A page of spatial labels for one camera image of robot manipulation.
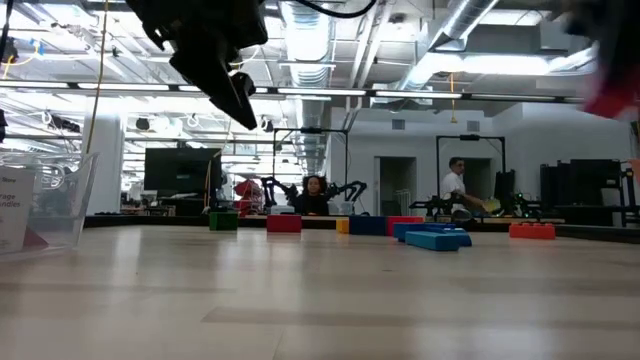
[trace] yellow block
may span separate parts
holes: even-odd
[[[338,219],[336,220],[336,230],[340,234],[348,234],[349,233],[349,219]]]

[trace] blue block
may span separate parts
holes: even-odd
[[[386,236],[387,218],[384,216],[350,216],[349,234]]]
[[[441,228],[441,227],[432,227],[431,224],[427,224],[428,232],[436,233],[436,234],[449,234],[455,236],[458,240],[458,243],[462,247],[471,247],[473,244],[471,242],[471,236],[467,234],[464,229],[456,229],[454,228]]]
[[[458,239],[458,244],[462,247],[471,247],[473,243],[471,242],[471,236],[467,234],[464,229],[446,229],[445,234],[455,235]]]
[[[400,242],[404,242],[405,234],[408,231],[427,231],[428,224],[421,223],[395,223],[393,224],[393,237]]]
[[[405,235],[408,245],[433,251],[458,251],[460,244],[455,235],[437,234],[433,232],[413,232]]]

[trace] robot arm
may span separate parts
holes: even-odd
[[[251,78],[238,72],[229,77],[231,62],[241,49],[261,45],[269,36],[264,0],[200,1],[126,0],[142,20],[151,41],[175,49],[170,63],[210,101],[247,129],[257,127],[249,103],[256,91]]]
[[[289,204],[295,203],[295,200],[298,198],[298,188],[295,185],[291,185],[290,187],[285,186],[280,181],[276,180],[273,176],[269,176],[266,178],[261,178],[260,182],[262,183],[262,188],[264,189],[264,205],[265,207],[272,207],[274,205],[278,205],[275,201],[274,197],[274,188],[277,186],[284,192],[287,197],[287,201]]]
[[[356,202],[365,190],[367,190],[367,184],[362,181],[350,182],[340,187],[336,183],[332,183],[327,188],[325,197],[329,201],[340,194],[346,193],[345,201]]]

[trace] man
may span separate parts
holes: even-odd
[[[462,181],[462,175],[464,175],[464,160],[459,157],[452,157],[451,160],[449,160],[449,169],[451,169],[451,172],[442,179],[442,183],[440,184],[440,191],[442,192],[440,197],[448,199],[452,194],[457,194],[464,199],[465,203],[483,209],[484,201],[466,194],[466,188]],[[466,209],[462,204],[454,204],[452,210],[455,212]]]

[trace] green block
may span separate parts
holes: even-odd
[[[229,231],[238,230],[238,213],[210,213],[209,214],[209,230],[211,231]]]

